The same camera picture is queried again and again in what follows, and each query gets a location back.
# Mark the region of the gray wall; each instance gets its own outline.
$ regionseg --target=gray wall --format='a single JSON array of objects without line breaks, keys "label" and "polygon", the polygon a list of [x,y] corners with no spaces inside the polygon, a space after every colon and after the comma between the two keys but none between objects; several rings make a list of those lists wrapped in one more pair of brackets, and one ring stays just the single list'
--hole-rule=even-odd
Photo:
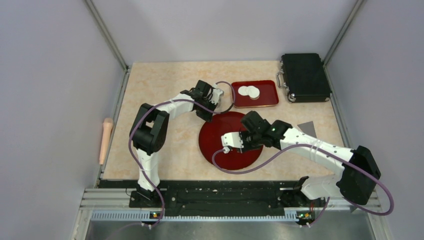
[{"label": "gray wall", "polygon": [[323,58],[356,0],[94,0],[128,63]]},{"label": "gray wall", "polygon": [[82,0],[2,0],[0,23],[0,239],[67,239],[123,73]]},{"label": "gray wall", "polygon": [[328,66],[352,142],[371,149],[394,195],[399,240],[424,236],[423,23],[422,0],[369,0]]}]

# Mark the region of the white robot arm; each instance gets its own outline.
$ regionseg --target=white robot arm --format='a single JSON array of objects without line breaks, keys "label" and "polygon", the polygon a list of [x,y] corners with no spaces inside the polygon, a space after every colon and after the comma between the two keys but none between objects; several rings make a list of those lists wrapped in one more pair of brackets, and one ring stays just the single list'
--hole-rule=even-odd
[{"label": "white robot arm", "polygon": [[232,148],[236,148],[239,152],[246,152],[258,149],[262,145],[279,150],[301,144],[312,146],[294,147],[289,151],[326,167],[334,174],[319,177],[305,176],[298,181],[296,187],[310,200],[322,197],[345,197],[353,203],[365,205],[376,186],[371,179],[345,166],[331,155],[360,167],[376,179],[381,176],[371,152],[363,146],[354,150],[329,144],[297,130],[286,122],[276,120],[273,124],[269,124],[255,111],[247,113],[241,123],[247,131],[229,132],[221,137],[224,153],[228,153]]},{"label": "white robot arm", "polygon": [[[145,118],[132,138],[138,160],[144,168],[139,169],[138,185],[141,191],[153,192],[154,190],[154,187],[147,181],[145,175],[155,186],[158,186],[160,183],[158,175],[158,163],[160,159],[159,150],[165,143],[169,120],[173,120],[183,113],[196,111],[197,116],[209,122],[212,120],[213,114],[198,107],[193,102],[197,102],[203,107],[213,111],[220,103],[223,94],[224,91],[219,89],[216,85],[212,87],[208,83],[199,80],[196,87],[191,90],[182,91],[176,97],[172,98],[170,103],[157,107]],[[191,100],[191,102],[179,101],[182,99]],[[144,116],[151,107],[152,106],[147,103],[141,105],[130,133],[142,116]]]}]

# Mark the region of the purple cable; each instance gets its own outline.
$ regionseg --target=purple cable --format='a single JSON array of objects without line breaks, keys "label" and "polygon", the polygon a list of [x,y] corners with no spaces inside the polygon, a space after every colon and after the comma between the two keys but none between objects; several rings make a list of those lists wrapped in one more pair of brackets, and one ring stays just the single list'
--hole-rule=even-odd
[{"label": "purple cable", "polygon": [[315,218],[315,220],[311,223],[309,223],[309,227],[312,227],[312,225],[314,225],[323,215],[324,211],[326,210],[327,206],[329,205],[330,202],[330,197],[327,198],[327,201],[325,202],[324,207],[322,208],[322,210],[319,212],[318,216]]},{"label": "purple cable", "polygon": [[369,213],[369,214],[373,214],[373,215],[377,215],[377,216],[386,216],[386,215],[389,215],[389,214],[391,214],[391,213],[393,212],[393,209],[395,208],[395,201],[393,200],[393,196],[392,196],[392,194],[390,193],[389,189],[388,189],[388,188],[387,188],[387,187],[386,187],[386,186],[385,186],[385,185],[384,185],[384,184],[383,184],[380,180],[378,180],[377,178],[375,178],[374,176],[372,176],[371,174],[369,174],[368,172],[366,172],[366,171],[365,171],[365,170],[363,170],[362,168],[360,168],[360,167],[358,167],[358,166],[356,166],[356,165],[353,165],[352,163],[350,163],[350,162],[348,162],[348,161],[345,161],[345,160],[341,159],[340,157],[338,157],[338,156],[336,156],[336,155],[332,154],[331,152],[328,152],[328,151],[326,151],[326,150],[323,150],[323,149],[321,149],[321,148],[319,148],[319,147],[316,147],[316,146],[313,146],[313,145],[310,145],[310,144],[305,144],[305,143],[302,143],[302,144],[295,144],[295,145],[291,145],[291,146],[288,146],[288,147],[286,147],[286,148],[283,148],[283,149],[281,149],[279,152],[277,152],[274,156],[272,156],[270,159],[268,159],[268,160],[266,160],[264,163],[262,163],[261,165],[256,166],[256,167],[254,167],[254,168],[252,168],[252,169],[249,169],[249,170],[245,170],[245,171],[229,171],[229,170],[223,169],[223,168],[221,168],[220,166],[218,166],[218,165],[217,165],[217,163],[215,162],[215,156],[216,156],[218,153],[222,153],[222,152],[224,151],[223,149],[216,151],[216,152],[212,155],[212,163],[213,163],[213,165],[214,165],[217,169],[219,169],[219,170],[221,170],[222,172],[227,173],[227,174],[248,174],[248,173],[251,173],[251,172],[253,172],[253,171],[255,171],[255,170],[258,170],[258,169],[262,168],[263,166],[265,166],[265,165],[269,164],[272,160],[274,160],[274,159],[275,159],[276,157],[278,157],[280,154],[282,154],[282,153],[284,153],[284,152],[286,152],[286,151],[288,151],[288,150],[290,150],[290,149],[299,148],[299,147],[307,147],[307,148],[311,148],[311,149],[316,149],[318,152],[321,152],[321,153],[323,153],[323,154],[326,154],[326,155],[328,155],[328,156],[330,156],[330,157],[332,157],[332,158],[336,159],[337,161],[339,161],[339,162],[341,162],[341,163],[343,163],[343,164],[345,164],[345,165],[347,165],[347,166],[349,166],[349,167],[351,167],[351,168],[355,169],[356,171],[360,172],[361,174],[363,174],[363,175],[367,176],[367,177],[368,177],[369,179],[371,179],[374,183],[376,183],[378,186],[380,186],[380,187],[384,190],[384,192],[387,194],[388,200],[389,200],[389,202],[390,202],[390,207],[388,208],[388,210],[387,210],[386,212],[376,212],[376,211],[368,210],[368,209],[366,209],[365,207],[363,207],[363,206],[361,206],[361,205],[359,205],[359,204],[356,204],[356,203],[354,203],[354,202],[352,202],[352,201],[349,201],[348,199],[344,198],[344,199],[345,199],[346,201],[348,201],[350,204],[352,204],[353,206],[355,206],[355,207],[357,207],[357,208],[359,208],[359,209],[361,209],[361,210],[363,210],[363,211],[365,211],[365,212],[367,212],[367,213]]}]

